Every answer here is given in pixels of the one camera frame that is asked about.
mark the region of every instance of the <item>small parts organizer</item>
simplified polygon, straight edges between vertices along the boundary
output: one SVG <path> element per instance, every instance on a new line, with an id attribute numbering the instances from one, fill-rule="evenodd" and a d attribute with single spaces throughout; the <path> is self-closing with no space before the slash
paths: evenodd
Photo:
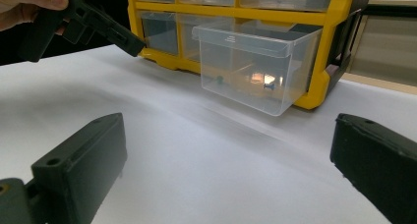
<path id="1" fill-rule="evenodd" d="M 321 105 L 368 0 L 129 0 L 141 55 L 270 115 Z"/>

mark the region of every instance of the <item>black handheld tool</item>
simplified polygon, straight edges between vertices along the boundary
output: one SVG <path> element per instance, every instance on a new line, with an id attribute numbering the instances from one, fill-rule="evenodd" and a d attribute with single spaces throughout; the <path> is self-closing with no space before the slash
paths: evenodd
<path id="1" fill-rule="evenodd" d="M 64 24 L 64 20 L 68 20 L 69 23 L 63 36 L 74 44 L 88 44 L 92 35 L 98 32 L 134 57 L 145 47 L 137 36 L 93 5 L 91 0 L 69 0 L 67 9 L 63 11 L 39 11 L 18 55 L 27 61 L 39 61 L 55 31 Z"/>

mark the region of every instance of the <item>screw hole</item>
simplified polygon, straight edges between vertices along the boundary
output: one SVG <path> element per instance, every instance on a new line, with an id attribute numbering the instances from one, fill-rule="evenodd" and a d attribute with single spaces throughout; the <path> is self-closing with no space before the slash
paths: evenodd
<path id="1" fill-rule="evenodd" d="M 7 189 L 8 189 L 7 185 L 5 185 L 5 184 L 0 185 L 0 196 L 3 195 L 4 193 L 6 193 Z"/>
<path id="2" fill-rule="evenodd" d="M 53 158 L 53 159 L 50 159 L 49 161 L 47 161 L 46 162 L 46 165 L 53 166 L 53 165 L 58 164 L 60 161 L 61 160 L 59 160 L 58 158 Z"/>

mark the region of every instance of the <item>yellow plastic frame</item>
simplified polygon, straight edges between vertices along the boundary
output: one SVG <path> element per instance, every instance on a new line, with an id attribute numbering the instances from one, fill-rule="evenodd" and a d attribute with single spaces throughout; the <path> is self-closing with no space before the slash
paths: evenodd
<path id="1" fill-rule="evenodd" d="M 235 5 L 232 7 L 181 4 L 179 0 L 175 0 L 175 3 L 169 4 L 129 0 L 128 13 L 132 32 L 142 39 L 145 39 L 145 37 L 142 21 L 137 15 L 139 10 L 208 16 L 218 16 L 218 14 L 221 14 L 221 16 L 226 17 L 257 19 L 265 22 L 304 24 L 323 27 L 309 90 L 294 103 L 299 107 L 312 109 L 320 106 L 325 101 L 330 81 L 330 77 L 326 72 L 328 54 L 331 49 L 336 27 L 344 22 L 349 16 L 352 1 L 353 0 L 331 0 L 326 12 L 313 13 L 242 8 L 239 6 L 240 0 L 235 0 Z M 141 55 L 144 58 L 155 61 L 158 65 L 167 69 L 181 69 L 199 73 L 200 63 L 182 57 L 181 26 L 179 23 L 177 23 L 177 38 L 178 56 L 173 56 L 150 48 L 144 48 Z"/>

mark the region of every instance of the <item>black plastic part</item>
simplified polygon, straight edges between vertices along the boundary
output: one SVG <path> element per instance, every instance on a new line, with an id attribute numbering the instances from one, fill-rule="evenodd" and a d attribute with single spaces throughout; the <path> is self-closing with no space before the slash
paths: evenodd
<path id="1" fill-rule="evenodd" d="M 417 223 L 417 143 L 340 114 L 330 160 L 390 222 Z"/>
<path id="2" fill-rule="evenodd" d="M 360 15 L 368 6 L 369 0 L 353 0 L 349 17 L 336 27 L 331 50 L 328 54 L 329 94 L 341 76 L 346 72 L 351 60 L 351 49 L 359 27 Z"/>
<path id="3" fill-rule="evenodd" d="M 32 166 L 0 181 L 1 224 L 88 224 L 127 160 L 122 114 L 96 119 Z"/>
<path id="4" fill-rule="evenodd" d="M 35 224 L 22 180 L 1 180 L 0 190 L 0 223 Z"/>
<path id="5" fill-rule="evenodd" d="M 56 11 L 41 10 L 36 21 L 28 30 L 22 42 L 18 55 L 27 61 L 37 62 L 42 57 L 55 31 L 63 22 L 63 18 L 56 15 Z"/>
<path id="6" fill-rule="evenodd" d="M 95 33 L 94 29 L 92 29 L 90 27 L 87 27 L 84 30 L 83 35 L 81 36 L 80 43 L 81 44 L 84 44 L 84 45 L 88 45 L 89 44 L 89 41 L 91 40 L 91 38 L 94 35 L 94 33 Z"/>
<path id="7" fill-rule="evenodd" d="M 72 43 L 78 43 L 84 35 L 90 37 L 94 31 L 89 29 L 87 34 L 85 31 L 91 28 L 131 56 L 138 56 L 145 47 L 137 36 L 92 5 L 90 0 L 69 0 L 69 6 L 64 11 L 39 11 L 38 18 L 21 44 L 18 55 L 24 60 L 39 61 L 64 19 L 69 20 L 69 24 L 63 36 Z"/>

